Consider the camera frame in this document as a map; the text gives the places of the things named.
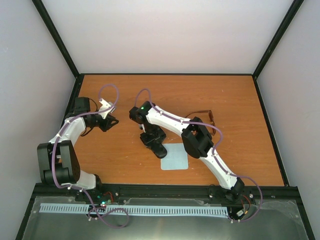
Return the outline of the light blue cleaning cloth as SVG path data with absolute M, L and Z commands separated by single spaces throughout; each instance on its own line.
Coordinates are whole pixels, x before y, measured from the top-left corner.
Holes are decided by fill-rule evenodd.
M 163 171 L 187 170 L 189 168 L 188 154 L 182 143 L 165 143 L 167 155 L 160 160 Z

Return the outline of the brown sunglasses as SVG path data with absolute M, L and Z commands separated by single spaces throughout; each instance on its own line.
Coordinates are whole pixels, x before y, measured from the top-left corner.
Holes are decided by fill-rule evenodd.
M 216 124 L 214 120 L 214 115 L 210 109 L 190 112 L 188 115 L 185 116 L 185 118 L 190 118 L 192 116 L 200 118 L 201 116 L 204 116 L 204 115 L 206 115 L 205 120 L 207 120 L 207 123 L 215 127 Z

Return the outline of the black glasses case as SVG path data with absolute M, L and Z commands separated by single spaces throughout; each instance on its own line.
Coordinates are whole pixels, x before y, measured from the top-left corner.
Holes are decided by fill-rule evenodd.
M 154 153 L 154 155 L 158 159 L 163 159 L 168 154 L 166 148 L 161 143 L 158 143 L 158 142 L 153 142 L 148 148 Z

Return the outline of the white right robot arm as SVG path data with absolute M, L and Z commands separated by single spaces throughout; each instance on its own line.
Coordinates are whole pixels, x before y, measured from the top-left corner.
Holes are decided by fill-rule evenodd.
M 207 129 L 208 125 L 200 118 L 179 117 L 149 101 L 140 107 L 132 107 L 129 118 L 140 125 L 143 130 L 140 140 L 157 158 L 163 159 L 168 154 L 163 141 L 166 138 L 164 129 L 169 130 L 181 137 L 184 150 L 189 156 L 201 160 L 208 167 L 224 189 L 225 198 L 229 202 L 236 202 L 240 198 L 245 184 L 222 160 Z

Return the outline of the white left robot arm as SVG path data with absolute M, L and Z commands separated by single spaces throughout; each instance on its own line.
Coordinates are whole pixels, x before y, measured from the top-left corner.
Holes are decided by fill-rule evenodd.
M 119 121 L 112 116 L 116 109 L 114 103 L 101 98 L 101 107 L 91 111 L 90 101 L 88 97 L 75 99 L 58 133 L 48 142 L 38 145 L 37 159 L 43 184 L 86 190 L 86 195 L 96 202 L 104 195 L 101 179 L 97 174 L 81 170 L 74 146 L 86 129 L 99 128 L 106 132 Z

